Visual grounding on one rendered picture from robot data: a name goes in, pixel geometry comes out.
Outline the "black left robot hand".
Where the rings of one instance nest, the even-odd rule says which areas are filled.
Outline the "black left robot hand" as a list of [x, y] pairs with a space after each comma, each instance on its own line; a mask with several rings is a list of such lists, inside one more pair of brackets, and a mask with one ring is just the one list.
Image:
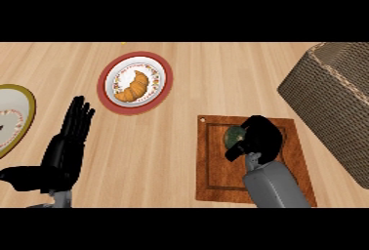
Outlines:
[[60, 132], [52, 136], [38, 166], [14, 166], [0, 171], [0, 181], [16, 191], [66, 191], [80, 173], [85, 140], [94, 109], [82, 96], [72, 99]]

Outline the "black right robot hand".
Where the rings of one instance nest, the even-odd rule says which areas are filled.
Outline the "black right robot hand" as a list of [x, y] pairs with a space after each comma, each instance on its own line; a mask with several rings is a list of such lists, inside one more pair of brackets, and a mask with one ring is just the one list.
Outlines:
[[240, 155], [259, 153], [258, 163], [277, 158], [281, 146], [281, 133], [272, 122], [261, 115], [252, 115], [238, 125], [246, 130], [244, 139], [225, 149], [224, 157], [233, 161]]

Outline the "green squash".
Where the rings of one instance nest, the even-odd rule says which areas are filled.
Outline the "green squash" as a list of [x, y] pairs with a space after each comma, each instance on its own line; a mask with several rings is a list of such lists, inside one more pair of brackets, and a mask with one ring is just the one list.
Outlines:
[[233, 145], [244, 139], [246, 130], [238, 126], [230, 126], [224, 132], [224, 147], [231, 148]]

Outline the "brown wooden cutting board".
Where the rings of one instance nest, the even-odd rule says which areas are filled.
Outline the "brown wooden cutting board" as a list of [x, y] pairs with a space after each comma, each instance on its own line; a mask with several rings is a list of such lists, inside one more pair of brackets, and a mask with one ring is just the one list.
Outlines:
[[[197, 116], [196, 199], [200, 201], [253, 203], [241, 183], [246, 173], [244, 156], [233, 162], [224, 157], [225, 130], [231, 126], [238, 126], [244, 120], [241, 116]], [[309, 206], [315, 207], [317, 201], [293, 120], [271, 118], [269, 121], [281, 133], [281, 148], [275, 161], [287, 167]]]

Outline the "brown wicker basket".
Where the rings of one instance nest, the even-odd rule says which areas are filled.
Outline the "brown wicker basket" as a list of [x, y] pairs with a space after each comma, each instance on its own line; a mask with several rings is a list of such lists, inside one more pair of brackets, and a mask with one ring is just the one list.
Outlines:
[[369, 189], [369, 42], [323, 42], [303, 53], [277, 93]]

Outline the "gold-rimmed white plate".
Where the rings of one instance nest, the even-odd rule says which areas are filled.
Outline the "gold-rimmed white plate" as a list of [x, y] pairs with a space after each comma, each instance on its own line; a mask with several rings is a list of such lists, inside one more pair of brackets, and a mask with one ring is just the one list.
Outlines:
[[0, 84], [0, 159], [20, 142], [35, 115], [35, 98], [29, 89]]

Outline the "golden croissant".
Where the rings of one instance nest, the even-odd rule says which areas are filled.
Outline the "golden croissant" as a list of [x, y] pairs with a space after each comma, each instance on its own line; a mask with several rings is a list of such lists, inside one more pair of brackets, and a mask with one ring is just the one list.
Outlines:
[[131, 81], [129, 86], [123, 89], [123, 91], [113, 95], [114, 99], [123, 103], [131, 103], [144, 95], [147, 86], [148, 78], [138, 70], [135, 70], [134, 80]]

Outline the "red-rimmed white plate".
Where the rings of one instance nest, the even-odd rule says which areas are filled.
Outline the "red-rimmed white plate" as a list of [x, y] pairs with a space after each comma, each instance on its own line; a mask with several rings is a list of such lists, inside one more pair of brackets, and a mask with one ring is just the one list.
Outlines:
[[95, 85], [98, 100], [114, 113], [150, 111], [168, 96], [172, 72], [166, 60], [138, 51], [119, 56], [104, 67]]

